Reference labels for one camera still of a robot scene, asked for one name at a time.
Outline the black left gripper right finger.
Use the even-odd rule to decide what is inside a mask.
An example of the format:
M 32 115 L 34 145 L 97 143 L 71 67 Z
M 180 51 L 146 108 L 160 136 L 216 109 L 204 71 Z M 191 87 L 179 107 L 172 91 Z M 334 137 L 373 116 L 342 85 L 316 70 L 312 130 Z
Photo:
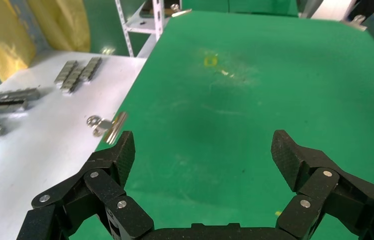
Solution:
M 276 228 L 310 239 L 325 215 L 361 240 L 374 240 L 374 184 L 342 170 L 323 151 L 298 145 L 284 130 L 271 143 L 274 163 L 295 193 Z

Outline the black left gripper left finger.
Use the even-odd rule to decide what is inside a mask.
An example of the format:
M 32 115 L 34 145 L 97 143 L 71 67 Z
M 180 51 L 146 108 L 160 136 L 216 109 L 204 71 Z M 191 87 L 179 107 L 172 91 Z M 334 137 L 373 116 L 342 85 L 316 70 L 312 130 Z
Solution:
M 92 216 L 115 240 L 145 237 L 154 222 L 124 190 L 134 159 L 133 133 L 124 131 L 115 146 L 92 153 L 76 174 L 33 198 L 17 239 L 67 240 Z

